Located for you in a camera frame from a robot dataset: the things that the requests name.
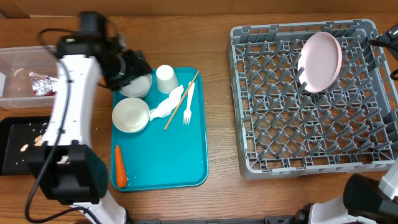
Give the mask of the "grey bowl with rice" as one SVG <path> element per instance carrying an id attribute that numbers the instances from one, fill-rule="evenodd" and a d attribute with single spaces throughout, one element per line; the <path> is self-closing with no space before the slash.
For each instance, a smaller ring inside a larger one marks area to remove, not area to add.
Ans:
<path id="1" fill-rule="evenodd" d="M 143 98 L 145 97 L 152 86 L 152 75 L 139 76 L 135 78 L 130 84 L 122 87 L 120 93 L 126 97 Z"/>

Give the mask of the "white bowl with peanuts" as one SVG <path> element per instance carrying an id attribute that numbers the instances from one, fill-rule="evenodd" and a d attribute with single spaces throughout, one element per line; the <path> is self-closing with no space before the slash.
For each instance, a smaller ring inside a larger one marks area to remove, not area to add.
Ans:
<path id="1" fill-rule="evenodd" d="M 150 109 L 140 98 L 125 98 L 113 108 L 112 121 L 114 126 L 125 133 L 137 133 L 148 124 Z"/>

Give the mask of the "wooden chopstick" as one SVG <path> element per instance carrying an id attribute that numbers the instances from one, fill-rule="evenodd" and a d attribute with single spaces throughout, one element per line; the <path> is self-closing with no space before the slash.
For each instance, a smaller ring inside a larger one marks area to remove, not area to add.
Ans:
<path id="1" fill-rule="evenodd" d="M 189 90 L 191 89 L 192 85 L 195 83 L 195 80 L 196 80 L 196 78 L 197 78 L 199 72 L 200 72 L 200 71 L 198 70 L 197 73 L 195 74 L 195 76 L 193 77 L 193 79 L 191 80 L 191 82 L 190 82 L 188 88 L 186 89 L 185 93 L 184 93 L 183 96 L 181 97 L 181 99 L 180 99 L 178 105 L 177 105 L 176 108 L 174 109 L 174 111 L 173 111 L 171 117 L 169 118 L 167 124 L 165 125 L 164 130 L 167 130 L 167 128 L 168 128 L 169 124 L 171 123 L 171 121 L 173 120 L 173 118 L 174 118 L 176 112 L 177 112 L 178 109 L 180 108 L 180 105 L 181 105 L 182 102 L 184 101 L 184 99 L 185 99 L 185 97 L 187 96 L 187 94 L 188 94 Z"/>

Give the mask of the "silver red foil wrapper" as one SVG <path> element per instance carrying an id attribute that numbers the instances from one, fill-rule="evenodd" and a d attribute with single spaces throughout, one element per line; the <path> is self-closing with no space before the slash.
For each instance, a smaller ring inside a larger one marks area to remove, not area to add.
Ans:
<path id="1" fill-rule="evenodd" d="M 29 78 L 35 96 L 52 96 L 55 94 L 58 78 L 35 72 L 30 72 Z"/>

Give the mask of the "pink round plate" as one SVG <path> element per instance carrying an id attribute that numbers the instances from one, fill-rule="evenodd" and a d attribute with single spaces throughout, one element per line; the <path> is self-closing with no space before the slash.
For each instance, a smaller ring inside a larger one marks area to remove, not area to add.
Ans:
<path id="1" fill-rule="evenodd" d="M 304 44 L 298 69 L 303 69 L 299 82 L 306 83 L 305 90 L 318 93 L 326 90 L 337 79 L 342 64 L 341 46 L 337 39 L 327 32 L 312 35 Z"/>

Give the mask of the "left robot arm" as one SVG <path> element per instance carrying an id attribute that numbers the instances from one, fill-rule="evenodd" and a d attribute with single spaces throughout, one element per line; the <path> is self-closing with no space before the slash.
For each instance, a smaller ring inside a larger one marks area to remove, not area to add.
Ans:
<path id="1" fill-rule="evenodd" d="M 108 19 L 81 12 L 78 31 L 63 30 L 56 48 L 57 84 L 50 121 L 42 144 L 28 151 L 26 163 L 37 190 L 79 211 L 92 223 L 131 223 L 129 212 L 108 190 L 106 164 L 91 148 L 91 115 L 99 86 L 118 91 L 152 69 L 142 52 L 128 49 L 121 36 L 108 37 Z"/>

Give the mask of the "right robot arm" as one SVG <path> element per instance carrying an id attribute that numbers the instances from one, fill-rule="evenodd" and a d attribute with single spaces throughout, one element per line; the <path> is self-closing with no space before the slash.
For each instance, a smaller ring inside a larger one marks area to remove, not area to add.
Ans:
<path id="1" fill-rule="evenodd" d="M 397 24 L 377 37 L 367 37 L 365 41 L 370 47 L 385 47 L 397 60 Z M 397 149 L 397 110 L 387 109 L 387 91 L 382 86 L 381 77 L 379 83 L 371 81 L 377 103 L 384 100 L 380 109 L 384 113 L 381 118 L 387 125 L 386 133 L 395 133 L 392 137 L 392 145 Z M 300 209 L 295 216 L 269 217 L 264 223 L 397 223 L 397 158 L 391 165 L 387 174 L 378 182 L 360 174 L 352 175 L 341 197 L 334 198 L 323 203 L 309 203 Z"/>

